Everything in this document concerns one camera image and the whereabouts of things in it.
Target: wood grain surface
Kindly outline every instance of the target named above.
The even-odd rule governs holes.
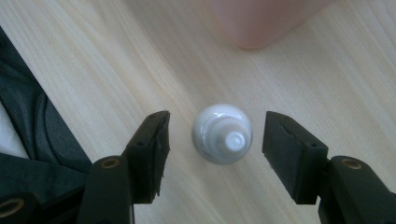
[[[265,112],[368,163],[396,191],[396,1],[335,0],[274,44],[230,44],[200,0],[0,2],[0,24],[92,161],[171,112],[161,196],[136,223],[319,223],[261,153]],[[209,105],[250,117],[241,161],[202,159],[191,125]]]

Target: pink object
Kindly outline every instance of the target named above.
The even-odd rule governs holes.
[[[332,0],[204,0],[240,48],[268,45]]]

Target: dark cloth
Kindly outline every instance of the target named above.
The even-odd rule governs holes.
[[[85,184],[91,161],[3,29],[0,101],[30,158],[0,156],[0,197],[31,191],[43,203]]]

